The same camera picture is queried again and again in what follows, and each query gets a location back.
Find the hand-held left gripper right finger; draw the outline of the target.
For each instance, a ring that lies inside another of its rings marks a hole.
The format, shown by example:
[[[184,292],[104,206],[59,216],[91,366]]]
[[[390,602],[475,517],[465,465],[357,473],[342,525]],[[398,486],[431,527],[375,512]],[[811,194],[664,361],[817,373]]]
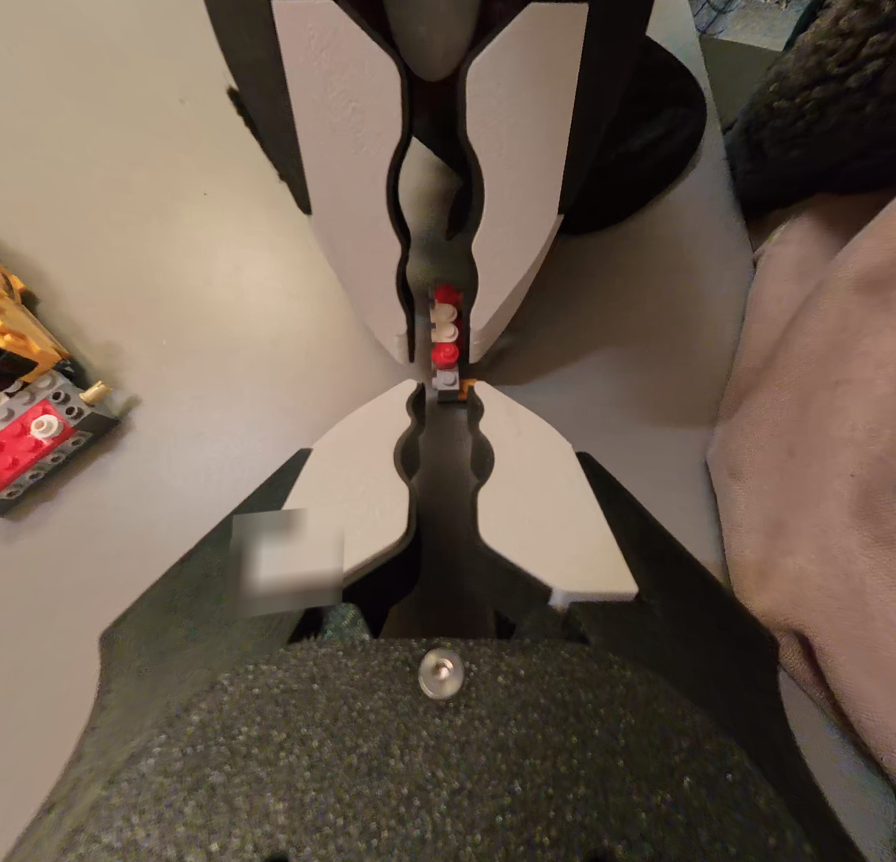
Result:
[[[572,445],[483,380],[467,413],[474,537],[496,606],[635,599],[637,583]]]

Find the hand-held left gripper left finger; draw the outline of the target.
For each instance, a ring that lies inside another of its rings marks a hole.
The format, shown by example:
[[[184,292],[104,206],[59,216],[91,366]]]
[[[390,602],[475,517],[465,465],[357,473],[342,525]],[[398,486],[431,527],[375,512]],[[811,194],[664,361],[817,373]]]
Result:
[[[425,415],[425,388],[407,379],[316,442],[280,510],[281,596],[405,597],[416,586]]]

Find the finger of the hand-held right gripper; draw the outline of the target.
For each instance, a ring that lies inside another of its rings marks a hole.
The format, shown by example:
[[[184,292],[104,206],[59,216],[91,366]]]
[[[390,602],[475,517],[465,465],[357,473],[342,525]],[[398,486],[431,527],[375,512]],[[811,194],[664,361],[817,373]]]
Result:
[[[536,2],[472,59],[465,131],[483,202],[472,240],[476,298],[469,362],[504,332],[561,225],[561,191],[574,114],[587,3]]]
[[[409,235],[398,204],[409,147],[402,66],[333,0],[271,6],[311,228],[356,314],[398,363],[409,364]]]

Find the small grey lego strip assembly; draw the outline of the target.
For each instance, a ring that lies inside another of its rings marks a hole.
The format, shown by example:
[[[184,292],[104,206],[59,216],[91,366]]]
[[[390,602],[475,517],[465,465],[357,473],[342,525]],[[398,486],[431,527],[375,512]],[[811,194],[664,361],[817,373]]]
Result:
[[[469,375],[469,330],[466,326],[466,296],[451,282],[437,282],[430,287],[427,312],[430,338],[431,387],[439,404],[464,405],[475,379]],[[456,342],[461,356],[453,370],[437,370],[431,360],[435,342]]]

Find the yellow and black lego car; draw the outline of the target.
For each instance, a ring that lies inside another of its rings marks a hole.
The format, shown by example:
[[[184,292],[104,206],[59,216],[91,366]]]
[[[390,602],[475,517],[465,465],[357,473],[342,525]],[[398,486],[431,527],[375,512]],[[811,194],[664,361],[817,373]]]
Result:
[[[37,297],[1,268],[1,515],[9,515],[121,419],[41,321]]]

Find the person's pinkish beige garment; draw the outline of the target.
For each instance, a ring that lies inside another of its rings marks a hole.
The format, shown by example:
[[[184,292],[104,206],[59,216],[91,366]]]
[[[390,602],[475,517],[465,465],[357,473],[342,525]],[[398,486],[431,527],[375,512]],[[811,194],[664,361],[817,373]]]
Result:
[[[708,466],[735,595],[893,784],[893,189],[816,196],[761,245]]]

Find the dark fleece garment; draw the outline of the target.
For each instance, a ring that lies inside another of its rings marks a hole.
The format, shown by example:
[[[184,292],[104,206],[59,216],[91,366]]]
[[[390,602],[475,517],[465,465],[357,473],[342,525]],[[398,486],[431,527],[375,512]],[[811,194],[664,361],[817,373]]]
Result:
[[[812,0],[725,143],[747,218],[894,189],[895,0]]]

